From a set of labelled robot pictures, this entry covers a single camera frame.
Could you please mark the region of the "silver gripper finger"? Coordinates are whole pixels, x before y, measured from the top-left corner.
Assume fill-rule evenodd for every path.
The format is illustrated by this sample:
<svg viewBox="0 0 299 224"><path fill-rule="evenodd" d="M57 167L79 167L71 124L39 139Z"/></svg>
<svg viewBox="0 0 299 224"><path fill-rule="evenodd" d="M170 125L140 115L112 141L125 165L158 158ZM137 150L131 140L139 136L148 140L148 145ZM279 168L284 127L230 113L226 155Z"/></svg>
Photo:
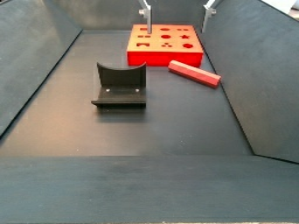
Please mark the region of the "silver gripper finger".
<svg viewBox="0 0 299 224"><path fill-rule="evenodd" d="M208 19L216 13L216 9L214 8L214 4L215 3L216 3L216 0L208 0L208 2L203 5L203 8L204 8L204 18L203 18L200 32L206 32Z"/></svg>
<svg viewBox="0 0 299 224"><path fill-rule="evenodd" d="M139 11L139 15L144 17L147 24L147 33L152 33L152 7L147 3L145 0L137 0L141 5L141 10Z"/></svg>

